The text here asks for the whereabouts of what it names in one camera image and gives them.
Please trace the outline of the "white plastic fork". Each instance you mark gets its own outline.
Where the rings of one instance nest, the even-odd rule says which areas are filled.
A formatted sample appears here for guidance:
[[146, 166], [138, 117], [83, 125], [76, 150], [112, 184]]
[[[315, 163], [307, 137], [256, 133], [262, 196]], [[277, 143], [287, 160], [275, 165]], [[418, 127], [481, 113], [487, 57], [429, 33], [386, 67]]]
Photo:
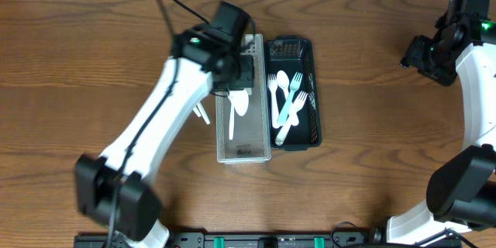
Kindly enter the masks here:
[[274, 129], [278, 129], [281, 127], [280, 124], [277, 123], [277, 119], [279, 116], [279, 110], [277, 105], [277, 79], [275, 74], [269, 74], [267, 76], [267, 87], [270, 91], [270, 112], [271, 112], [271, 125]]
[[275, 144], [281, 146], [286, 140], [289, 129], [292, 126], [294, 119], [296, 119], [297, 113], [303, 108], [306, 98], [308, 97], [308, 93], [305, 91], [300, 91], [297, 98], [291, 104], [289, 108], [288, 119], [286, 123], [282, 126], [281, 130], [277, 134], [275, 138]]

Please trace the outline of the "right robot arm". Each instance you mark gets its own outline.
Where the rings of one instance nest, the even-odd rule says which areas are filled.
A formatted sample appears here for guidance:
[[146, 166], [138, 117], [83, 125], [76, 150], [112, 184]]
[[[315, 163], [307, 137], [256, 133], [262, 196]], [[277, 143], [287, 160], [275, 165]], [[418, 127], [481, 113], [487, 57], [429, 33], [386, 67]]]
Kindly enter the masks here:
[[404, 68], [443, 86], [459, 80], [464, 138], [459, 154], [429, 179], [426, 198], [376, 230], [369, 246], [461, 247], [464, 233], [495, 227], [495, 23], [490, 0], [449, 0], [434, 37], [419, 35]]

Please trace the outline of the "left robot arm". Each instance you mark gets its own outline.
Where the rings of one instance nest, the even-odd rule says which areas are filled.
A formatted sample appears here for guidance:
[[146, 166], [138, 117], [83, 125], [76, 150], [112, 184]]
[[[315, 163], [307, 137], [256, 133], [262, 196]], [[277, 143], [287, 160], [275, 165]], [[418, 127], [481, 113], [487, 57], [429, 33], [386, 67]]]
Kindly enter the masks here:
[[77, 208], [108, 226], [105, 247], [164, 247], [160, 199], [151, 186], [189, 115], [211, 92], [244, 92], [254, 85], [246, 55], [248, 13], [221, 2], [210, 23], [173, 35], [171, 55], [151, 94], [122, 134], [102, 153], [74, 165]]

